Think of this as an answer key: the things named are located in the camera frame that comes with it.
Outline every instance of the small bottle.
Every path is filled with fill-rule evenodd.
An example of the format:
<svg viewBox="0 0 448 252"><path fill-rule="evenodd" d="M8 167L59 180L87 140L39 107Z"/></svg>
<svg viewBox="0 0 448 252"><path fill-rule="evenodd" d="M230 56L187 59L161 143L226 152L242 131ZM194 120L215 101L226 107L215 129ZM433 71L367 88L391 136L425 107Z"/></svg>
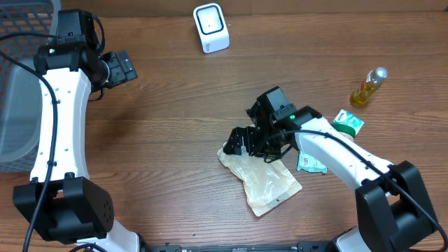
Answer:
<svg viewBox="0 0 448 252"><path fill-rule="evenodd" d="M378 67L375 70L371 70L363 84L351 93L351 105L358 108L364 107L373 93L381 87L386 77L387 70L384 67Z"/></svg>

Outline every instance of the plastic bag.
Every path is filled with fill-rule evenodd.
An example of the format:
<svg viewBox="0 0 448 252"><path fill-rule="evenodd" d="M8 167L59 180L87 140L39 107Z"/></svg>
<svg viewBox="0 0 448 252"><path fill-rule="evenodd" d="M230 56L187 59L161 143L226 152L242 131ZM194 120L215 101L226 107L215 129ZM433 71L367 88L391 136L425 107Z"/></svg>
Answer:
<svg viewBox="0 0 448 252"><path fill-rule="evenodd" d="M218 151L219 160L243 181L247 203L256 216L266 214L302 189L282 161L270 164L261 157L227 155Z"/></svg>

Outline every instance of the plastic bin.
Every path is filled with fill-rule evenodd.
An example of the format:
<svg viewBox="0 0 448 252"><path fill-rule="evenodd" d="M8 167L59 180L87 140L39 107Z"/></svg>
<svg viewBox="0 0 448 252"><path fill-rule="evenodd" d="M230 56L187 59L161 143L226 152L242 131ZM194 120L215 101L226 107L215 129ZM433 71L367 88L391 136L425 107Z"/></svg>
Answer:
<svg viewBox="0 0 448 252"><path fill-rule="evenodd" d="M1 0L0 36L13 32L56 34L60 0ZM47 38L22 36L0 50L34 68L33 56ZM37 77L0 57L0 172L30 171L36 160L42 98Z"/></svg>

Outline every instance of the wooden table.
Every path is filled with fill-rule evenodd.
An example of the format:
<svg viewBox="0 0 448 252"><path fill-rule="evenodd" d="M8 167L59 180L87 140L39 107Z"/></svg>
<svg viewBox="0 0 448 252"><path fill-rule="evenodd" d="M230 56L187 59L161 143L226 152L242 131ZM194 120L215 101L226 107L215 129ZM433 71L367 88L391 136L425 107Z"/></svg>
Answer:
<svg viewBox="0 0 448 252"><path fill-rule="evenodd" d="M282 244L332 239L355 226L354 194L334 174L297 172L303 189L261 218L216 151L244 109L278 85L297 107L365 121L356 142L420 170L448 228L448 16L446 13L226 17L231 45L204 55L191 17L103 18L107 50L127 50L139 78L87 109L92 181L109 191L115 217L149 244ZM349 94L368 71L388 80L363 109ZM0 250L20 251L28 222L12 203L27 173L0 176ZM421 248L437 249L434 234ZM31 251L68 251L35 233Z"/></svg>

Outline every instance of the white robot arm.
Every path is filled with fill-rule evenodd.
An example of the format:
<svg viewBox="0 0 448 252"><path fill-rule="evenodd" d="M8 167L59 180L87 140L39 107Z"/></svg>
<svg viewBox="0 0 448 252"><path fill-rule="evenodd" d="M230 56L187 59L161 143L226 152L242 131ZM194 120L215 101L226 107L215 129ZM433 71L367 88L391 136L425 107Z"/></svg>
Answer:
<svg viewBox="0 0 448 252"><path fill-rule="evenodd" d="M283 157L289 144L322 162L355 192L358 227L329 243L325 252L401 252L439 230L435 212L418 169L404 161L394 165L342 136L317 111L297 110L279 87L257 98L247 111L255 127L233 129L223 151ZM400 195L389 205L387 195Z"/></svg>
<svg viewBox="0 0 448 252"><path fill-rule="evenodd" d="M95 17L81 10L59 12L59 32L50 45L38 49L36 72L57 100L57 133L53 136L53 100L41 80L42 118L38 154L28 185L14 188L13 201L31 222L43 185L45 207L34 229L46 241L95 244L94 251L144 252L144 240L115 218L111 196L89 181L85 163L85 111L91 92L133 80L137 73L126 52L102 54L93 29ZM46 181L50 145L56 138L54 167Z"/></svg>
<svg viewBox="0 0 448 252"><path fill-rule="evenodd" d="M69 68L48 70L43 77L55 91L59 102L55 150L57 165L53 168L51 181L61 181L67 174L72 174L71 178L89 179L85 164L84 139L85 109L90 96L91 82L82 70L70 71ZM40 183L44 182L46 177L53 124L51 98L43 83L41 91L43 100L41 138L36 163L30 175L30 181L35 181L37 178ZM96 244L106 251L140 252L139 236L124 228L116 219L113 219L112 229L107 232L106 238L78 239L76 243Z"/></svg>

